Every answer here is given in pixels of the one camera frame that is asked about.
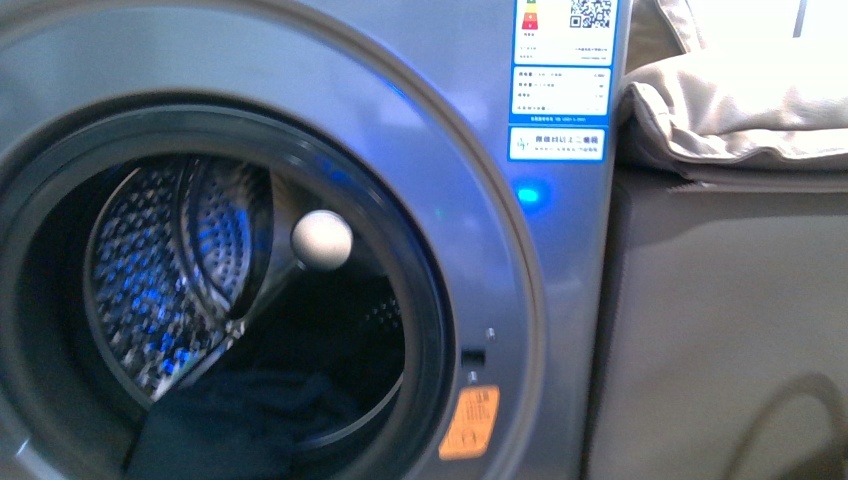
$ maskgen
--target orange sticker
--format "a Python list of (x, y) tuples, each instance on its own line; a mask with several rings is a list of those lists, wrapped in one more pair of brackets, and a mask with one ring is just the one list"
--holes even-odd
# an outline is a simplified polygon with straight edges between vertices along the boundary
[(439, 445), (442, 460), (477, 458), (486, 453), (501, 393), (498, 387), (466, 387), (459, 393), (448, 433)]

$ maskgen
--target energy label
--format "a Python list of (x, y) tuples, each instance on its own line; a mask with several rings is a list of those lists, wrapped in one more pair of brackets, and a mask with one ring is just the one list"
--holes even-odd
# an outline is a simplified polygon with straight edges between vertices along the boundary
[(618, 0), (516, 0), (509, 158), (603, 161)]

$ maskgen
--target qr code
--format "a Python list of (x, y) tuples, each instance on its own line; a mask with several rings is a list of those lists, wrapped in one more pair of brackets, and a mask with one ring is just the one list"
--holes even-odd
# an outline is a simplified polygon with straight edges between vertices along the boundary
[(612, 0), (571, 0), (571, 28), (609, 28)]

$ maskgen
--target washing machine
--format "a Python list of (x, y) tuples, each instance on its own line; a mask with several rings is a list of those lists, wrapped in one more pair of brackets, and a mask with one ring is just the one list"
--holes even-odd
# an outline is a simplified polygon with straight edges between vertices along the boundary
[(625, 0), (0, 1), (3, 478), (577, 478)]

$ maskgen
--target white label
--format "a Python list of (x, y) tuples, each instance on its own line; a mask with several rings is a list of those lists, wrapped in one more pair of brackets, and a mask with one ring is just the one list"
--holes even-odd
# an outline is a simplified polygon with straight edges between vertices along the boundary
[(617, 0), (519, 0), (516, 65), (612, 64)]
[(606, 115), (608, 68), (516, 67), (512, 113)]
[(509, 132), (509, 156), (513, 160), (603, 160), (604, 131), (515, 127)]

